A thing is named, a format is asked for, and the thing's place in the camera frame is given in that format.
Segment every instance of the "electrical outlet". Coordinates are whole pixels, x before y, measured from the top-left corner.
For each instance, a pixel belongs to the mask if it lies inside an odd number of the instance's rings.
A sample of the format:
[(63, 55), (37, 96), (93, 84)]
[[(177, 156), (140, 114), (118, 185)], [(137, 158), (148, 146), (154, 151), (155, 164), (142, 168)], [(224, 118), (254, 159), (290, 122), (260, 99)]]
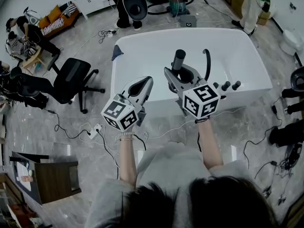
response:
[(101, 132), (101, 125), (97, 123), (96, 126), (90, 131), (91, 135), (89, 135), (89, 138), (91, 140), (94, 139), (95, 136), (98, 134), (97, 131), (96, 131), (96, 129), (98, 129), (99, 132)]

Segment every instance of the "black handle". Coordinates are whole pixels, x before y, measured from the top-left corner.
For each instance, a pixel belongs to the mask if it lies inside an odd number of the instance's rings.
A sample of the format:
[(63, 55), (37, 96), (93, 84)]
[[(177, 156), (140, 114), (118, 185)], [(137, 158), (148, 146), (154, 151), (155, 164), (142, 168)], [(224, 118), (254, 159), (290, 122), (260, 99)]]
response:
[(207, 70), (204, 79), (208, 81), (211, 70), (211, 56), (208, 49), (203, 50), (203, 53), (206, 54), (207, 57)]
[(232, 86), (232, 89), (233, 90), (237, 90), (237, 88), (239, 88), (241, 86), (241, 82), (240, 81), (237, 81), (233, 86)]
[(184, 50), (179, 49), (175, 52), (174, 61), (172, 63), (172, 72), (175, 74), (175, 76), (179, 75), (179, 71), (184, 62), (185, 57), (186, 52)]
[(218, 86), (219, 86), (219, 84), (218, 84), (217, 82), (214, 82), (214, 83), (213, 83), (213, 86), (217, 89)]
[(224, 83), (222, 85), (222, 90), (226, 91), (229, 87), (230, 87), (231, 83), (229, 81), (226, 81), (226, 83)]

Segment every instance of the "sneaker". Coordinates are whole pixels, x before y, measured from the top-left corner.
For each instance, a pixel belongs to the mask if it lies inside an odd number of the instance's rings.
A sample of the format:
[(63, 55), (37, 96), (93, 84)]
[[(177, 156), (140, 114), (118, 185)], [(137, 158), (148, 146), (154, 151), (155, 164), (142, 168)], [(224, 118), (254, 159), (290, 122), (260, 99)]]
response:
[(134, 30), (139, 31), (141, 30), (141, 27), (143, 26), (141, 21), (134, 21), (133, 22)]
[(241, 24), (240, 24), (239, 21), (233, 20), (231, 23), (232, 23), (234, 26), (236, 26), (236, 27), (239, 27), (239, 28), (241, 28), (241, 29), (244, 29), (244, 27), (241, 26)]
[(119, 19), (119, 20), (117, 21), (117, 23), (114, 24), (114, 27), (115, 27), (116, 29), (117, 29), (117, 28), (124, 29), (124, 28), (130, 27), (130, 24), (129, 24), (129, 22), (125, 23), (125, 22), (121, 21), (121, 19)]

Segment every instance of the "person standing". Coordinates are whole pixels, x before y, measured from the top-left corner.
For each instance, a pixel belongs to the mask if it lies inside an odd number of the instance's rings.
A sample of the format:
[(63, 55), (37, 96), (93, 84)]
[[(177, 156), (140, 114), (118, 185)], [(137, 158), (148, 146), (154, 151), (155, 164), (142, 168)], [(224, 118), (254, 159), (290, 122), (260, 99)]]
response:
[(249, 36), (251, 36), (255, 31), (258, 17), (262, 13), (262, 7), (264, 6), (265, 1), (266, 0), (244, 0), (242, 7), (242, 20), (233, 20), (232, 24), (242, 28)]
[(6, 22), (6, 31), (9, 32), (10, 28), (14, 27), (17, 24), (24, 33), (26, 40), (35, 42), (42, 49), (52, 53), (52, 57), (60, 54), (60, 49), (57, 48), (53, 43), (49, 42), (49, 40), (43, 36), (40, 28), (35, 25), (31, 25), (28, 22), (29, 21), (25, 16), (20, 16), (16, 19), (10, 18)]
[[(117, 21), (117, 23), (115, 24), (116, 27), (118, 28), (127, 28), (130, 26), (130, 22), (129, 22), (129, 15), (127, 13), (127, 11), (124, 8), (124, 4), (123, 4), (123, 0), (113, 0), (117, 6), (117, 10), (118, 10), (118, 16), (119, 19)], [(141, 21), (134, 21), (133, 20), (133, 26), (134, 26), (134, 30), (135, 31), (139, 31), (142, 27), (142, 22)]]

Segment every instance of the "wooden cabinet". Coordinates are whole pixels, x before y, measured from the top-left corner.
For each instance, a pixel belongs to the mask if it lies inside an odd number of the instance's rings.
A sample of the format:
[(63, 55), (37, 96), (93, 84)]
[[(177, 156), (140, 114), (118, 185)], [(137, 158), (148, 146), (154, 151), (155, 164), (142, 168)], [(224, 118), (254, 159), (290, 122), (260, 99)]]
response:
[(115, 4), (113, 0), (74, 0), (74, 3), (86, 19), (87, 14)]

